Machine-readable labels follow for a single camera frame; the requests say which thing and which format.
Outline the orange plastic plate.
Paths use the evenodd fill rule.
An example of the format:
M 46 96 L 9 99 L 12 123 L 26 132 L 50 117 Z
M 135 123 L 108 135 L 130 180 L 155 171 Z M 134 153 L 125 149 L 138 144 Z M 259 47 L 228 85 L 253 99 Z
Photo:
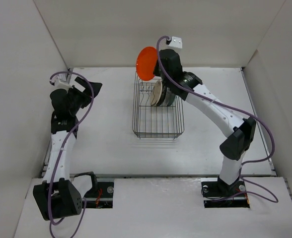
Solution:
M 155 77 L 153 70 L 156 61 L 156 48 L 148 46 L 141 50 L 136 60 L 136 72 L 141 80 L 150 81 Z

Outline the black glossy plate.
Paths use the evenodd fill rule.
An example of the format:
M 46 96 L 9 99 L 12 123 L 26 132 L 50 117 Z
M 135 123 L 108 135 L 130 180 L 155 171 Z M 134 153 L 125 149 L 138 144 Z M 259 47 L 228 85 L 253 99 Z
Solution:
M 162 92 L 162 96 L 163 96 L 163 99 L 162 99 L 161 106 L 168 107 L 170 92 L 169 92 L 169 88 L 167 88 L 166 86 L 164 87 L 164 90 Z

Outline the clear glass plate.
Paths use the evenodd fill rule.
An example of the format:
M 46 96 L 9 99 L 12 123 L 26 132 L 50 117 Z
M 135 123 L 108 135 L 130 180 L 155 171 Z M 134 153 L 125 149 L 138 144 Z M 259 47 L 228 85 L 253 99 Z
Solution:
M 166 91 L 166 106 L 168 107 L 168 103 L 169 103 L 169 99 L 170 99 L 170 95 L 173 94 L 170 89 L 168 88 L 167 91 Z

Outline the blue patterned ceramic plate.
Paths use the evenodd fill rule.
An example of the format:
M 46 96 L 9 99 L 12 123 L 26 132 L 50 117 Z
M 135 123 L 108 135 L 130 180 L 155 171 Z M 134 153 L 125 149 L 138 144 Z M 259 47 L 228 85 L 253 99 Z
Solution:
M 171 94 L 170 95 L 170 99 L 169 99 L 169 103 L 168 103 L 168 107 L 173 105 L 175 99 L 176 99 L 176 95 L 175 94 Z

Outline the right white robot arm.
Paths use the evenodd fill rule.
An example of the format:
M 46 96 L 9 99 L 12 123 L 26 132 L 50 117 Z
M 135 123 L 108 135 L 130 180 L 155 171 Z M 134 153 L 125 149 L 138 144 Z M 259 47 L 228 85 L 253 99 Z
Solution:
M 239 180 L 243 157 L 254 139 L 256 120 L 253 117 L 246 119 L 218 105 L 218 99 L 198 76 L 183 71 L 180 56 L 173 49 L 159 51 L 153 73 L 162 78 L 171 93 L 205 114 L 226 137 L 219 147 L 223 162 L 217 190 L 222 195 L 229 195 Z

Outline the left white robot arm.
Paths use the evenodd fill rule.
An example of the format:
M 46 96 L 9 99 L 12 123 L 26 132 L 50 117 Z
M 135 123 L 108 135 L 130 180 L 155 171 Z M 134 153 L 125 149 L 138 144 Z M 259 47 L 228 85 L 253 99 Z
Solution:
M 33 188 L 33 196 L 46 221 L 80 214 L 84 196 L 92 197 L 98 192 L 94 172 L 80 173 L 71 180 L 70 165 L 80 121 L 76 114 L 91 107 L 101 88 L 100 82 L 76 77 L 69 89 L 59 88 L 50 94 L 54 110 L 49 163 L 41 184 Z

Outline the cream plate with green spot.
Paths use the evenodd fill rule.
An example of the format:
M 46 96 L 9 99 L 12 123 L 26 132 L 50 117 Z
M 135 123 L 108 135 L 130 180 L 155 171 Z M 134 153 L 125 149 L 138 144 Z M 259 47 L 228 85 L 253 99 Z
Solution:
M 151 95 L 150 95 L 150 105 L 152 107 L 156 106 L 158 102 L 160 101 L 162 90 L 163 90 L 162 81 L 158 80 L 154 84 Z

